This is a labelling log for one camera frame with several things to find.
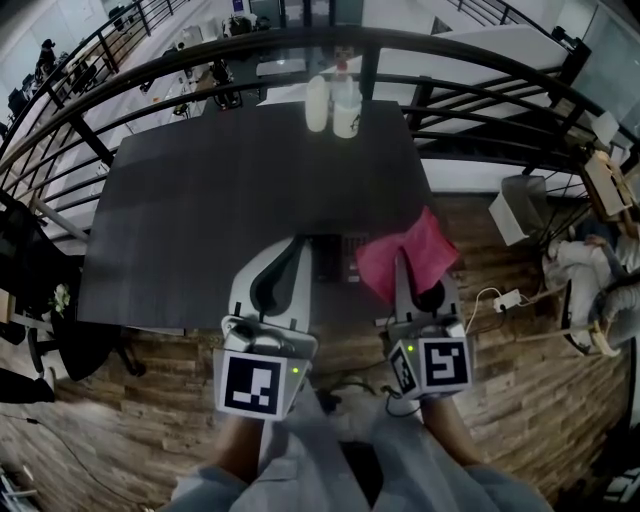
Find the wooden floor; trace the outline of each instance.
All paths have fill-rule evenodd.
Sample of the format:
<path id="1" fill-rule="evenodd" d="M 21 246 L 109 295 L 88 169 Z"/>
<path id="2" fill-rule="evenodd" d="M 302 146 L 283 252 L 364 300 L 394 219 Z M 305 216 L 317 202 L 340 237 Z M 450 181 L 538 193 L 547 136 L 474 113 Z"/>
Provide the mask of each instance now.
<path id="1" fill-rule="evenodd" d="M 530 250 L 504 247 L 488 204 L 482 197 L 438 198 L 462 253 L 455 275 L 467 319 L 484 287 L 517 287 L 533 295 L 539 284 Z M 491 293 L 483 295 L 472 331 L 499 325 L 492 300 Z M 500 329 L 479 334 L 474 341 L 477 383 L 456 398 L 488 461 L 537 486 L 551 502 L 587 473 L 607 430 L 624 414 L 630 365 L 628 351 L 616 359 L 575 357 L 563 339 L 512 341 L 514 333 L 552 327 L 555 308 L 553 302 L 515 308 Z M 143 378 L 125 374 L 112 356 L 91 378 L 61 382 L 55 404 L 0 405 L 0 412 L 46 423 L 98 480 L 153 508 L 168 500 L 176 476 L 203 460 L 215 437 L 211 350 L 220 339 L 202 332 L 186 338 L 127 335 L 147 365 Z M 368 325 L 348 332 L 325 329 L 320 336 L 319 385 L 334 383 L 340 370 L 382 358 L 376 331 Z M 25 344 L 0 343 L 0 366 L 33 373 Z M 361 375 L 376 388 L 391 382 L 386 365 Z M 42 427 L 0 417 L 0 433 L 0 462 L 16 471 L 28 468 L 43 510 L 139 510 L 92 481 Z"/>

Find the railing post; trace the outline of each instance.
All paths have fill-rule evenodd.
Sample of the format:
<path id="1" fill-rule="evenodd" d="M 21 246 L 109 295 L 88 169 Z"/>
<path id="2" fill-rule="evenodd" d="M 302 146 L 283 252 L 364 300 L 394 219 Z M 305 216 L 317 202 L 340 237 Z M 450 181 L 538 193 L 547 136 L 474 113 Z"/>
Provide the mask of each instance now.
<path id="1" fill-rule="evenodd" d="M 136 7 L 138 8 L 138 13 L 140 13 L 140 19 L 142 20 L 142 24 L 144 25 L 144 29 L 147 32 L 147 35 L 151 37 L 151 30 L 149 30 L 149 25 L 147 24 L 147 18 L 144 17 L 144 12 L 142 11 L 140 2 L 136 4 Z"/>
<path id="2" fill-rule="evenodd" d="M 362 67 L 360 69 L 360 92 L 362 93 L 363 100 L 373 99 L 373 89 L 376 86 L 379 60 L 380 47 L 367 46 L 362 55 Z"/>
<path id="3" fill-rule="evenodd" d="M 76 226 L 72 222 L 65 219 L 62 215 L 60 215 L 57 211 L 55 211 L 49 205 L 47 205 L 46 203 L 43 203 L 42 200 L 39 199 L 38 197 L 33 198 L 33 204 L 38 210 L 40 210 L 47 217 L 49 217 L 54 224 L 57 224 L 62 229 L 66 229 L 78 240 L 82 240 L 85 243 L 89 241 L 89 236 L 84 231 L 82 231 L 80 228 L 78 228 L 78 226 Z"/>
<path id="4" fill-rule="evenodd" d="M 100 40 L 100 44 L 104 48 L 104 54 L 107 56 L 107 61 L 109 62 L 109 65 L 111 66 L 112 71 L 114 73 L 120 73 L 120 69 L 118 68 L 118 63 L 116 62 L 116 59 L 113 57 L 113 53 L 111 53 L 111 50 L 109 50 L 109 46 L 107 46 L 107 41 L 105 41 L 104 36 L 102 35 L 102 32 L 98 34 L 98 39 Z"/>
<path id="5" fill-rule="evenodd" d="M 278 0 L 278 10 L 280 11 L 280 28 L 287 28 L 287 6 L 284 0 Z"/>
<path id="6" fill-rule="evenodd" d="M 567 116 L 567 118 L 562 122 L 562 124 L 555 131 L 553 139 L 548 144 L 545 144 L 544 147 L 540 148 L 540 153 L 539 153 L 540 156 L 536 158 L 532 163 L 530 163 L 525 168 L 524 171 L 522 171 L 523 175 L 529 176 L 533 171 L 535 171 L 538 168 L 538 166 L 542 163 L 542 161 L 547 156 L 547 154 L 553 151 L 553 149 L 556 147 L 557 145 L 556 140 L 563 139 L 564 136 L 567 133 L 569 133 L 569 130 L 571 129 L 571 127 L 578 122 L 578 119 L 580 119 L 580 116 L 582 114 L 584 114 L 584 107 L 576 106 L 573 108 L 571 113 Z"/>
<path id="7" fill-rule="evenodd" d="M 311 26 L 311 0 L 302 0 L 302 25 Z"/>
<path id="8" fill-rule="evenodd" d="M 502 19 L 500 20 L 500 25 L 506 25 L 507 18 L 509 17 L 509 6 L 504 10 L 504 14 L 502 15 Z"/>
<path id="9" fill-rule="evenodd" d="M 56 107 L 62 110 L 64 108 L 64 103 L 62 103 L 60 97 L 51 88 L 51 85 L 45 82 L 42 87 L 45 87 L 45 91 L 49 94 L 49 96 L 51 96 L 51 99 L 53 100 L 53 103 L 55 103 Z M 69 121 L 69 124 L 73 126 L 73 129 L 78 133 L 78 135 L 80 135 L 80 138 L 84 140 L 91 149 L 93 149 L 95 154 L 100 157 L 100 160 L 102 160 L 109 166 L 113 163 L 113 155 L 111 154 L 111 151 L 107 149 L 107 146 L 102 143 L 102 141 L 93 132 L 93 130 L 89 128 L 89 125 L 85 123 L 81 115 L 72 118 Z"/>
<path id="10" fill-rule="evenodd" d="M 336 26 L 336 0 L 329 0 L 329 26 Z"/>
<path id="11" fill-rule="evenodd" d="M 584 68 L 584 65 L 589 60 L 591 56 L 591 49 L 584 44 L 582 41 L 578 42 L 578 45 L 569 52 L 569 55 L 564 60 L 562 64 L 562 71 L 560 71 L 560 75 L 557 77 L 557 80 L 560 82 L 571 86 L 578 75 Z M 558 104 L 560 98 L 555 94 L 550 94 L 549 97 L 552 101 L 552 107 Z"/>

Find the white cup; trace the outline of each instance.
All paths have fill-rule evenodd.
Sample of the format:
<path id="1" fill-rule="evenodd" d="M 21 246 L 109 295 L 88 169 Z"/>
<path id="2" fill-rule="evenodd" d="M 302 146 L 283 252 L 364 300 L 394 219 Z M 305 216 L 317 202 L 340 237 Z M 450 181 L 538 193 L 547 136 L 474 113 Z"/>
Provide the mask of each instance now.
<path id="1" fill-rule="evenodd" d="M 321 132 L 327 126 L 329 86 L 320 75 L 314 76 L 307 84 L 304 114 L 307 120 L 307 128 L 312 132 Z"/>
<path id="2" fill-rule="evenodd" d="M 349 101 L 342 98 L 333 105 L 333 133 L 343 139 L 351 139 L 358 134 L 360 113 L 362 112 L 362 94 L 355 92 Z"/>

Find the office desk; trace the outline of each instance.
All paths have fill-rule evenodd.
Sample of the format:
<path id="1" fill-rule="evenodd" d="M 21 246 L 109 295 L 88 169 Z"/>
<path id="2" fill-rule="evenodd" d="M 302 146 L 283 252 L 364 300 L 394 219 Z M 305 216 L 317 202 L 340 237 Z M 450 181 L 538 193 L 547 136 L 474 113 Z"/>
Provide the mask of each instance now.
<path id="1" fill-rule="evenodd" d="M 288 73 L 303 73 L 307 70 L 304 59 L 280 59 L 261 62 L 256 66 L 256 76 L 284 75 Z"/>
<path id="2" fill-rule="evenodd" d="M 306 128 L 301 103 L 238 109 L 138 133 L 96 210 L 79 319 L 218 328 L 235 274 L 294 235 L 404 231 L 432 202 L 397 103 L 365 102 L 360 133 Z M 314 283 L 312 321 L 386 317 L 362 283 Z"/>

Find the power strip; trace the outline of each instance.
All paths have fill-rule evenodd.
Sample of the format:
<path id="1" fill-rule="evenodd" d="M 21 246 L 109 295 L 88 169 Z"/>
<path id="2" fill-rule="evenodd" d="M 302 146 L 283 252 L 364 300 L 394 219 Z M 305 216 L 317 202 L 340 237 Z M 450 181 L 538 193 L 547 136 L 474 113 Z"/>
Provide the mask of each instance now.
<path id="1" fill-rule="evenodd" d="M 511 290 L 509 293 L 505 293 L 504 295 L 494 299 L 493 309 L 496 310 L 496 313 L 502 313 L 507 309 L 519 306 L 521 303 L 522 296 L 520 295 L 520 291 L 516 288 L 515 290 Z"/>

